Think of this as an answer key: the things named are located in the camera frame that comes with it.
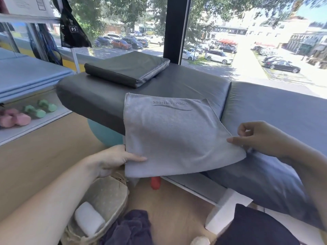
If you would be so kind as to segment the person's left forearm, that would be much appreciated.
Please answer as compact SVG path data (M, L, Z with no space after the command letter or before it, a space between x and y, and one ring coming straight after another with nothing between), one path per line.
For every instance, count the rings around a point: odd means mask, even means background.
M17 208L0 222L0 245L58 245L100 164L87 157Z

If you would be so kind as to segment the black hanging bag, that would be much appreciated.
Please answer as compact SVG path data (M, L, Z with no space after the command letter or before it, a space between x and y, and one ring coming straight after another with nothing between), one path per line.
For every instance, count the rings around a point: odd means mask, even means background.
M72 14L68 0L53 0L60 14L60 40L63 48L91 48L87 35Z

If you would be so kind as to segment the orange parked car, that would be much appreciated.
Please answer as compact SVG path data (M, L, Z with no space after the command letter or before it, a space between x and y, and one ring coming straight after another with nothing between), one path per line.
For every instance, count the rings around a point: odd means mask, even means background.
M132 49L132 45L129 44L128 42L126 42L123 39L114 39L114 40L112 40L112 47L122 49L122 50Z

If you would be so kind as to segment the black window post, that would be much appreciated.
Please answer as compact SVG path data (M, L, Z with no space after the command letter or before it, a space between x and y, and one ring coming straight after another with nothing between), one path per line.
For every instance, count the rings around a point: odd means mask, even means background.
M191 0L167 0L163 57L181 64Z

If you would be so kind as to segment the woven basket with liner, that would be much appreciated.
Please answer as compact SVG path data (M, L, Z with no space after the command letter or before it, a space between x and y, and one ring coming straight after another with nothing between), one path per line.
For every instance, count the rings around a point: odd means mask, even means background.
M121 216L126 208L129 196L127 179L121 173L97 178L93 181L75 210L83 203L89 202L104 218L106 224L93 237L87 237L74 219L74 212L61 236L62 245L98 245L100 238Z

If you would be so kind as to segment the black parked sedan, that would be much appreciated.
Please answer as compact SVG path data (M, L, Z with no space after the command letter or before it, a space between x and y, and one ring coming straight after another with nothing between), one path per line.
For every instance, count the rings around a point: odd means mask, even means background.
M301 68L294 65L291 61L286 60L270 60L264 62L264 67L269 68L271 70L284 70L292 73L299 73L301 71Z

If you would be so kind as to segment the gray padded bench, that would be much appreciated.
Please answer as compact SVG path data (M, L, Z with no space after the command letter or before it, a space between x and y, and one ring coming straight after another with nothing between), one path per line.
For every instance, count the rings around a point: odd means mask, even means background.
M240 123L262 120L327 156L327 99L170 65L137 89L87 73L65 77L57 96L69 110L125 135L125 94L206 98L233 135ZM296 172L274 157L250 153L243 161L202 172L217 184L251 198L255 204L324 229Z

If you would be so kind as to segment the teal exercise ball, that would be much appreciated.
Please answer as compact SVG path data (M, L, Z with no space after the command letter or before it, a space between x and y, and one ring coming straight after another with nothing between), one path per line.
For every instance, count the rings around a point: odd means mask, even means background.
M94 136L106 147L124 144L124 136L93 120L87 119L88 125Z

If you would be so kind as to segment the white cardboard box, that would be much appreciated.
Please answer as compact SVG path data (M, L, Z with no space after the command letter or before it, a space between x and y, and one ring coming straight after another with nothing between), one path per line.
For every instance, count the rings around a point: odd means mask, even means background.
M35 17L54 17L49 0L0 0L0 13Z

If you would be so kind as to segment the person's right hand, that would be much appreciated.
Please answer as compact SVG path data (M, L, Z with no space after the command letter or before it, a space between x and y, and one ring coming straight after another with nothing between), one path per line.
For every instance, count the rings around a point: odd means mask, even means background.
M297 143L294 138L264 121L241 123L237 132L238 136L248 138L250 148L277 158L289 156Z

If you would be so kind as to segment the person's right forearm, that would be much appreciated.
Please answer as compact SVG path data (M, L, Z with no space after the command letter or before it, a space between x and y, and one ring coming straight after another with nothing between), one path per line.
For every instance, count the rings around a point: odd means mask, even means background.
M282 149L280 157L295 169L327 230L327 157L296 140L283 142Z

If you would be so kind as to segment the white low shelf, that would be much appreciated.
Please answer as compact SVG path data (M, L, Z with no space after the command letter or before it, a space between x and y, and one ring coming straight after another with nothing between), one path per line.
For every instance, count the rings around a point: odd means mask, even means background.
M62 118L70 113L69 109L64 107L57 97L54 87L36 91L32 94L26 94L19 98L14 98L4 102L5 109L15 108L22 111L25 106L32 105L37 107L37 101L45 99L48 102L55 104L57 110L54 112L47 112L43 118L32 118L31 123L26 126L15 126L12 128L0 128L0 146L7 144L17 138L20 138L38 128L41 128L59 118Z

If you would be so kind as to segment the gray printed towel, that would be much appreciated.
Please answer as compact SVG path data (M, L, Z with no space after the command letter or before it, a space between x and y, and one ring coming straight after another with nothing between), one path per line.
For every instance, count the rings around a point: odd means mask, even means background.
M123 120L126 151L145 162L125 164L125 175L146 178L199 173L246 158L227 142L231 134L207 99L154 97L127 93Z

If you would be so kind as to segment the person's dark trousers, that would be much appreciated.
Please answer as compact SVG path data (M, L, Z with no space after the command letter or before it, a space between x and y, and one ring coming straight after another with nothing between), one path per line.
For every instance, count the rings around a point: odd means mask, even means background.
M236 204L232 222L214 245L300 245L300 241L272 216Z

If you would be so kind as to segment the white parked suv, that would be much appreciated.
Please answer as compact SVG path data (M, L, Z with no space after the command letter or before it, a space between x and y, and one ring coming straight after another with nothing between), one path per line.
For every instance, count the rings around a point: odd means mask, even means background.
M231 65L234 60L232 56L227 55L221 50L208 50L204 58L207 61L219 62L223 65Z

